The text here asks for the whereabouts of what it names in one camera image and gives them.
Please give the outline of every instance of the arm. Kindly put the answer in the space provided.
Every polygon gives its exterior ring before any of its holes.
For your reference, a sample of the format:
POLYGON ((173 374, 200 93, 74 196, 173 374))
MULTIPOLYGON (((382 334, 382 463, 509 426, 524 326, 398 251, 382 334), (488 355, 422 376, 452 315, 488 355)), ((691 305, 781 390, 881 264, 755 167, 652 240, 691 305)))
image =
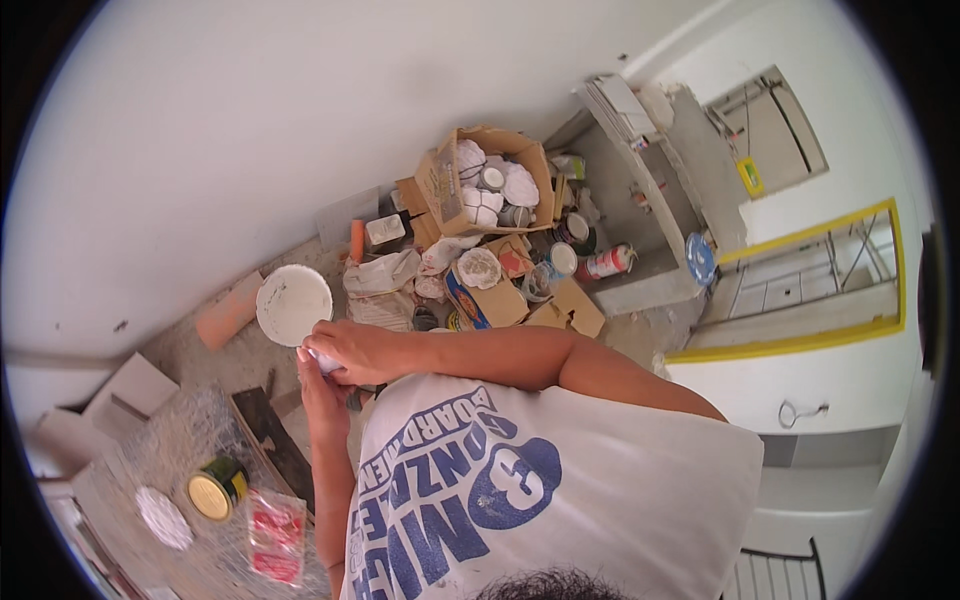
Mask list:
POLYGON ((330 374, 341 384, 383 383, 413 372, 435 372, 528 391, 556 385, 586 396, 726 421, 698 394, 660 379, 586 336, 562 329, 394 333, 349 321, 321 321, 303 342, 345 366, 330 374))
POLYGON ((297 368, 310 429, 317 556, 326 568, 332 597, 339 598, 344 582, 350 500, 356 485, 347 455, 349 416, 345 390, 327 384, 317 361, 302 348, 297 348, 297 368))

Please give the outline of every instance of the red package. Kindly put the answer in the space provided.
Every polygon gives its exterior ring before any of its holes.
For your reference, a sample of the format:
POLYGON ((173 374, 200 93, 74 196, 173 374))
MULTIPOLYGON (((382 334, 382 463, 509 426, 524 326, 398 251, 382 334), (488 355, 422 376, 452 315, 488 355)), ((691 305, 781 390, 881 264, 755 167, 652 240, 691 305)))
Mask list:
POLYGON ((303 578, 306 501, 281 493, 250 492, 250 563, 257 573, 299 587, 303 578))

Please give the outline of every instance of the hand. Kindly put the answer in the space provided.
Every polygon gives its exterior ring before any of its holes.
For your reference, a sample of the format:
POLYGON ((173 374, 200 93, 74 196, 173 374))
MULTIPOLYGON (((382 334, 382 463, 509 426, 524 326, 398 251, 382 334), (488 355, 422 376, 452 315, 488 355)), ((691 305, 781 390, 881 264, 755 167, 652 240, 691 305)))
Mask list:
POLYGON ((297 348, 297 371, 310 443, 346 445, 350 431, 347 396, 353 386, 327 381, 320 365, 304 348, 297 348))
POLYGON ((344 367, 329 374, 340 385, 387 383, 408 373, 410 349, 407 341, 415 334, 397 333, 353 321, 320 321, 303 340, 312 348, 344 367))

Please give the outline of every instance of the blue plate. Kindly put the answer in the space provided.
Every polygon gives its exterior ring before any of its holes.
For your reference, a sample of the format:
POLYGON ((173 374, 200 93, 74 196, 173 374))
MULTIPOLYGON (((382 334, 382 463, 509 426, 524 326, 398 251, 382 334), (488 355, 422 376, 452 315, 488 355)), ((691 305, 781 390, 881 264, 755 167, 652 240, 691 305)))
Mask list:
POLYGON ((690 233, 686 238, 686 266, 690 274, 700 285, 709 285, 713 281, 713 252, 704 236, 690 233))

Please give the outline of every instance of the dark hair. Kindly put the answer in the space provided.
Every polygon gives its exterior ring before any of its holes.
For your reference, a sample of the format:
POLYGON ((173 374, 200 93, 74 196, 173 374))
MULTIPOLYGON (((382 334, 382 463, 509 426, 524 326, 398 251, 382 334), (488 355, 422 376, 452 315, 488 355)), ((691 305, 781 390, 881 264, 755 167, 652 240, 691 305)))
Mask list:
POLYGON ((488 583, 471 600, 631 600, 578 568, 521 571, 488 583))

